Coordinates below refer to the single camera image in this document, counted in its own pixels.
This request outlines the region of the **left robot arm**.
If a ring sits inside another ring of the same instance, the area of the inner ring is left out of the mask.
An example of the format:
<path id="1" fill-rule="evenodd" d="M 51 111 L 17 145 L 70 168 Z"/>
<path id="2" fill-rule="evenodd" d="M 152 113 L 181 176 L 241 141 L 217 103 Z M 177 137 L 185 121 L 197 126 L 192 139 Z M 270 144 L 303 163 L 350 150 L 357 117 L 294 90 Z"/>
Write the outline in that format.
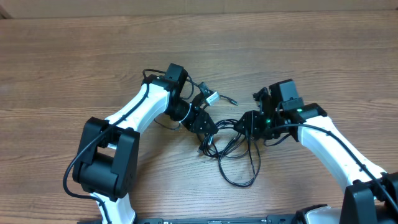
<path id="1" fill-rule="evenodd" d="M 139 140 L 158 115 L 169 115 L 195 134 L 217 133 L 201 106 L 213 105 L 219 93 L 200 83 L 200 93 L 187 102 L 180 94 L 189 80 L 188 72 L 174 63 L 166 71 L 151 69 L 127 105 L 105 119 L 92 117 L 85 123 L 76 157 L 65 175 L 81 185 L 84 199 L 97 203 L 100 223 L 134 223 L 128 193 L 136 179 Z"/>

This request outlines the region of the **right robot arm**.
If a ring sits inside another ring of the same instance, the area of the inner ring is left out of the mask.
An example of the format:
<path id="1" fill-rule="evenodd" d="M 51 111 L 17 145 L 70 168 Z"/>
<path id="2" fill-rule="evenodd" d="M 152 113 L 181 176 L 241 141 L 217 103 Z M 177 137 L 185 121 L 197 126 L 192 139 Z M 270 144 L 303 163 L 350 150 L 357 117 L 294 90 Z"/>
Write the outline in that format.
<path id="1" fill-rule="evenodd" d="M 326 204 L 296 211 L 291 223 L 397 223 L 397 173 L 362 155 L 318 104 L 305 104 L 293 80 L 253 94 L 259 110 L 248 111 L 234 130 L 254 139 L 291 136 L 326 167 L 343 192 L 341 208 Z"/>

